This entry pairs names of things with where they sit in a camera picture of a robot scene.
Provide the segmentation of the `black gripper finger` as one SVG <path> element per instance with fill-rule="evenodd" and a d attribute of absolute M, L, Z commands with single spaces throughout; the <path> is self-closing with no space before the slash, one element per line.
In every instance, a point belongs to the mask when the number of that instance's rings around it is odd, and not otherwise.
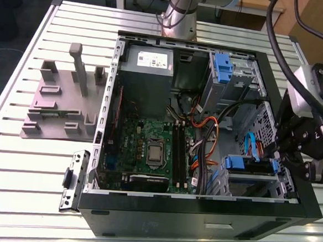
<path fill-rule="evenodd" d="M 294 130 L 298 128 L 301 119 L 295 115 L 291 107 L 290 95 L 288 91 L 284 92 L 278 112 L 275 116 L 276 133 L 274 140 L 266 146 L 266 157 L 273 157 L 278 152 L 280 157 L 285 154 L 293 155 L 297 150 L 297 141 Z"/>
<path fill-rule="evenodd" d="M 280 154 L 281 163 L 292 178 L 323 184 L 323 159 L 303 158 L 301 155 Z"/>

